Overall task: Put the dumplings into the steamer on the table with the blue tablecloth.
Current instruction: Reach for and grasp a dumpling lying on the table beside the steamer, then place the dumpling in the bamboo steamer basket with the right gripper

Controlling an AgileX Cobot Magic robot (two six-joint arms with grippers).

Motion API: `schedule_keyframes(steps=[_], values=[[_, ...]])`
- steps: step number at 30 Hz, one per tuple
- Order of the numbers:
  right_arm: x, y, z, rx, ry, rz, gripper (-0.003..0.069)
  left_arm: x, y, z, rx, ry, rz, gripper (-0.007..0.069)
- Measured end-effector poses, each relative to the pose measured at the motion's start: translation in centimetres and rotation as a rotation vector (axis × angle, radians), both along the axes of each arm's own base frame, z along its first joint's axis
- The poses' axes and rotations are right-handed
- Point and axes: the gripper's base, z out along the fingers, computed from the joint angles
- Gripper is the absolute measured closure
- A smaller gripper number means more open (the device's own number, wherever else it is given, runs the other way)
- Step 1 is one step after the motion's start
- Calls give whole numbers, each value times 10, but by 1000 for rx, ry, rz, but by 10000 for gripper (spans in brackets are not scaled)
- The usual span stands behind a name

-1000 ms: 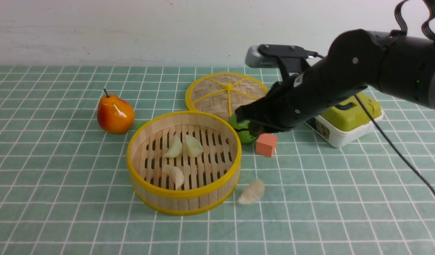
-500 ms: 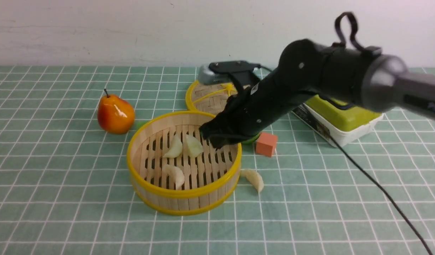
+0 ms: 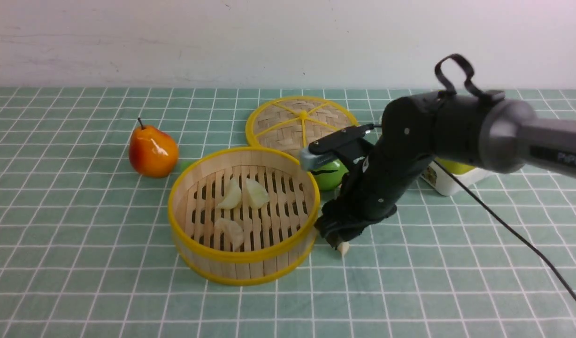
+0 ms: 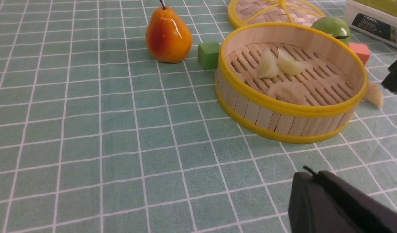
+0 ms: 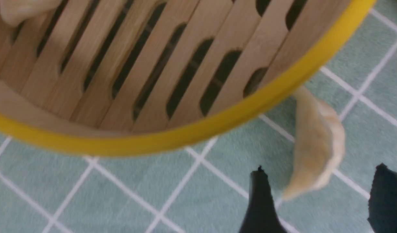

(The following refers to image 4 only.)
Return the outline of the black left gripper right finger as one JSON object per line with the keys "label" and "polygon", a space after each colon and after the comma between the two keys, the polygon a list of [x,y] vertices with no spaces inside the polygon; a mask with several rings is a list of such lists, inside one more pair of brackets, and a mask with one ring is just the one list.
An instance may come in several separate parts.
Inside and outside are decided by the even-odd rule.
{"label": "black left gripper right finger", "polygon": [[329,171],[319,171],[317,182],[362,232],[397,233],[397,212]]}

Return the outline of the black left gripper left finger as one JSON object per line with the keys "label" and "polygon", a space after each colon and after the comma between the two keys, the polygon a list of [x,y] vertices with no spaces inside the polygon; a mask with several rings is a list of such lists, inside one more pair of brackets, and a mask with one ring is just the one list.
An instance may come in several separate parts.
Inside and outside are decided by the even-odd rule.
{"label": "black left gripper left finger", "polygon": [[356,233],[330,195],[317,183],[317,173],[297,172],[293,176],[288,217],[292,233]]}

